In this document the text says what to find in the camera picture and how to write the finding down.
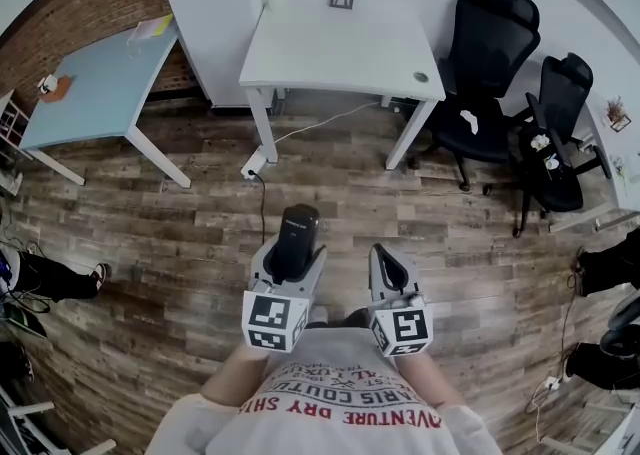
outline black office chair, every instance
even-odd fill
[[[554,57],[544,59],[538,103],[542,107],[547,125],[553,126],[564,145],[571,141],[578,142],[572,138],[572,134],[592,85],[591,68],[575,53],[567,54],[562,60]],[[527,119],[532,115],[531,107],[528,106],[513,116],[511,123],[527,127]],[[526,142],[526,138],[525,131],[520,139]]]
[[[463,158],[509,162],[508,121],[496,98],[504,97],[513,77],[540,43],[538,8],[531,0],[458,0],[453,44],[439,70],[447,97],[425,123],[433,144],[451,151],[460,173],[460,189],[470,190]],[[460,116],[470,111],[478,122],[474,135]],[[419,157],[408,161],[419,167]]]
[[[596,156],[593,159],[575,169],[573,168],[558,129],[564,132],[564,136],[568,140],[575,127],[577,114],[571,116],[573,118],[573,123],[571,123],[567,119],[570,117],[569,115],[564,117],[560,114],[556,115],[563,112],[558,103],[548,103],[546,109],[543,109],[536,97],[530,93],[527,93],[527,102],[529,103],[529,113],[533,115],[533,122],[518,134],[522,160],[518,162],[515,157],[510,157],[518,175],[518,186],[523,191],[522,220],[520,227],[513,229],[515,238],[520,237],[527,225],[531,197],[540,203],[543,208],[541,216],[545,218],[549,211],[565,212],[582,208],[582,189],[578,181],[580,174],[596,167],[602,167],[607,179],[611,179],[609,168],[604,162],[604,156],[597,146],[594,146]],[[550,144],[540,151],[531,147],[532,138],[538,134],[545,134],[550,140]],[[550,156],[555,156],[559,163],[558,168],[547,169],[545,161]],[[482,192],[484,195],[489,195],[492,189],[492,185],[485,185]]]

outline brick wall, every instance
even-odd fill
[[[170,10],[168,0],[34,0],[0,37],[0,93],[16,89],[19,103],[31,112],[38,81],[62,57]],[[177,43],[152,92],[197,86]]]

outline power outlet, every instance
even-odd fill
[[[253,179],[254,174],[260,174],[262,167],[267,163],[267,157],[263,153],[262,146],[258,147],[251,155],[251,158],[244,164],[244,167],[240,173],[244,176],[244,179]]]
[[[551,391],[557,391],[560,388],[560,379],[555,377],[547,377],[544,381],[545,389],[551,389]]]

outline floor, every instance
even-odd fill
[[[274,131],[281,136],[372,100],[292,94]],[[400,114],[369,107],[279,144],[279,164],[262,172],[267,231],[278,230],[288,205],[320,210],[319,242],[330,254],[318,302],[333,317],[367,304],[374,242],[409,254],[435,306],[430,352],[506,453],[543,453],[535,415],[523,408],[557,372],[570,262],[579,246],[604,248],[630,227],[595,235],[582,226],[552,236],[535,213],[515,240],[518,193],[481,193],[483,183],[508,181],[508,169],[469,162],[468,194],[458,190],[446,152],[419,171],[383,170],[403,124]],[[11,204],[9,232],[23,242],[39,241],[48,257],[79,271],[98,261],[113,270],[96,300],[62,302],[41,317],[49,341],[19,335],[37,375],[27,392],[56,404],[48,421],[76,450],[113,438],[116,453],[143,453],[172,402],[216,371],[240,340],[242,292],[261,240],[262,189],[239,173],[255,149],[250,118],[216,118],[197,106],[146,109],[139,127],[191,177],[190,189],[164,179],[125,140],[109,139],[50,150],[84,173],[84,187],[29,163]],[[590,174],[585,190],[595,200],[602,178]],[[576,299],[565,346],[598,340],[624,295],[618,289]],[[570,439],[585,398],[602,394],[574,378],[542,410],[541,433]]]

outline person's leg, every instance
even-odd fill
[[[339,328],[339,327],[356,327],[362,329],[369,328],[369,312],[366,307],[362,309],[358,309],[347,316],[344,320],[339,321],[327,321],[328,315],[325,313],[326,308],[324,309],[324,314],[316,315],[316,308],[314,307],[311,310],[311,315],[309,315],[309,323],[306,325],[305,329],[326,329],[326,328]]]
[[[633,231],[618,245],[601,252],[583,252],[579,259],[581,295],[608,290],[619,284],[640,285],[635,259],[640,250],[640,233]]]
[[[11,342],[0,343],[0,380],[21,379],[29,376],[32,379],[31,362],[24,349]]]
[[[51,259],[20,253],[20,275],[15,292],[31,292],[58,302],[92,299],[106,278],[106,267],[98,265],[91,275],[81,275]]]
[[[593,343],[580,343],[566,364],[569,377],[577,375],[601,389],[640,387],[640,368],[635,358],[620,359],[607,355]]]
[[[357,309],[344,320],[331,324],[331,327],[356,327],[360,329],[369,328],[369,311],[366,307]]]

